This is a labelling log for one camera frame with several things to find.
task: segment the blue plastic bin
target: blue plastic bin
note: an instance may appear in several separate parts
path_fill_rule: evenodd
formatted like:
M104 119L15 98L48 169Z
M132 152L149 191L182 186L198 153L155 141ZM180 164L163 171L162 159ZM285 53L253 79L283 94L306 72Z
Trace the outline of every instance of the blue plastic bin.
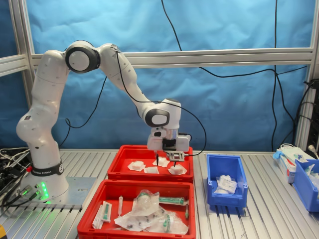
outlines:
M305 169L310 165L314 164L312 171L315 173L319 172L319 160L316 159L308 159L307 163L300 163L299 161L295 160L296 162L296 173L295 173L295 181L294 187L303 202L305 208L309 212L319 212L319 200L318 197L318 190L313 185L307 174L305 173Z
M248 185L240 156L207 155L207 202L210 205L244 208L247 205ZM216 177L229 175L237 182L235 194L214 193L217 189Z

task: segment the aluminum frame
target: aluminum frame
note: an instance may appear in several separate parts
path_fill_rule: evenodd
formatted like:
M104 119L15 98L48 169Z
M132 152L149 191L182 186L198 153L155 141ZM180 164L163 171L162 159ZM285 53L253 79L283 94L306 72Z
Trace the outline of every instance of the aluminum frame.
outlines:
M17 56L0 58L0 76L21 71L28 106L31 106L31 90L35 69L42 54L35 54L27 13L26 0L8 0ZM311 46L306 48L262 48L225 49L204 51L172 52L127 52L124 53L135 68L245 66L245 65L289 65L308 64L307 81L319 77L318 34L319 4L316 0ZM306 101L313 102L315 91L310 90ZM311 117L313 107L304 104L302 114ZM307 146L310 123L302 118L298 125L296 144L302 149Z

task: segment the red plastic bin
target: red plastic bin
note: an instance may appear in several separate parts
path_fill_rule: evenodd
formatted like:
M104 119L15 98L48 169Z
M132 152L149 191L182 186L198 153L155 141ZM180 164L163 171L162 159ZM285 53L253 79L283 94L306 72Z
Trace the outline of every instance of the red plastic bin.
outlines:
M185 218L185 206L161 204L161 206L178 214L182 221L189 227L186 235L131 232L114 230L120 226L114 223L118 217L119 197L123 196L122 215L132 210L133 199L142 189L152 193L159 192L162 197L185 197L189 200L189 218ZM92 222L103 201L112 204L111 222L103 223L101 229L94 229ZM79 239L195 239L196 221L194 204L194 187L191 183L180 182L141 182L129 180L104 180L101 182L80 223L77 226Z
M162 151L158 152L160 157L166 157ZM187 154L193 154L193 149L190 147ZM156 160L154 151L148 150L144 145L123 145L116 154L109 170L108 178L117 180L138 180L138 181L167 181L167 182L189 182L193 183L193 157L185 157L185 162L178 162L187 172L183 175L172 175L168 169L174 166L170 162L166 168L158 167L159 174L146 174L133 171L128 168L128 165L134 161L143 161L148 167L154 167L153 162Z

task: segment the robotic arm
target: robotic arm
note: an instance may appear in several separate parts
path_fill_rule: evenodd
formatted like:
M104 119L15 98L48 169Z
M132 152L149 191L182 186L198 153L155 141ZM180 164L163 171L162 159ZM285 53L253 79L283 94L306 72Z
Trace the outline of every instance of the robotic arm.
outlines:
M95 48L89 42L75 41L64 52L49 50L44 53L32 88L32 106L16 127L18 136L27 143L33 161L31 174L23 178L21 188L30 185L40 191L36 201L55 198L68 189L51 129L57 121L69 70L86 73L97 68L130 96L138 115L152 127L148 149L155 153L165 151L170 161L184 161L183 152L188 151L191 138L178 133L180 103L173 99L158 104L148 100L137 86L134 68L116 45L108 43Z

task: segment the metal table surface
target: metal table surface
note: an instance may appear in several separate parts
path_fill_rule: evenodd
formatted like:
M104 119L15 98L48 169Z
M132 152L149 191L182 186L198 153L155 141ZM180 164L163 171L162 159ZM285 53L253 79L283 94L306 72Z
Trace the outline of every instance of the metal table surface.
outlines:
M78 225L116 150L62 150L65 173L70 177L97 177L84 208L45 208L31 204L9 208L0 216L8 238L77 238ZM248 180L244 214L237 208L209 208L206 203L206 154L240 155ZM197 238L202 239L319 239L319 214L305 210L293 186L285 182L271 153L212 152L194 157Z

